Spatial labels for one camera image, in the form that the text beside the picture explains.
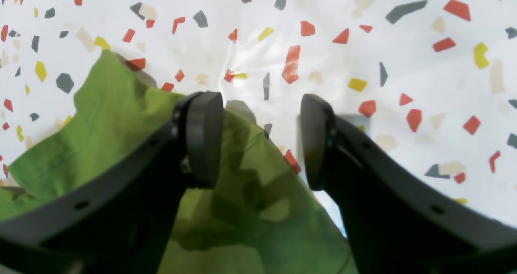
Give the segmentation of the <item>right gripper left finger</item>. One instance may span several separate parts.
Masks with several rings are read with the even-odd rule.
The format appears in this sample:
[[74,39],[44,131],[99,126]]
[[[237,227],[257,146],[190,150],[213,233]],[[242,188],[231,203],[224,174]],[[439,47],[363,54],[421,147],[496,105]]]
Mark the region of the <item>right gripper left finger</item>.
[[181,198],[212,189],[224,108],[196,92],[129,156],[94,180],[1,224],[1,264],[21,274],[155,274]]

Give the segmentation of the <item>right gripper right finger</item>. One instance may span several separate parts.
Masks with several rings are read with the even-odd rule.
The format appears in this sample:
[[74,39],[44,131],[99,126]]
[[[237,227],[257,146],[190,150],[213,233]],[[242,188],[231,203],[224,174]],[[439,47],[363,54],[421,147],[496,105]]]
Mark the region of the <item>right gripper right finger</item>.
[[304,94],[310,188],[338,205],[361,274],[515,274],[517,233],[412,176],[329,103]]

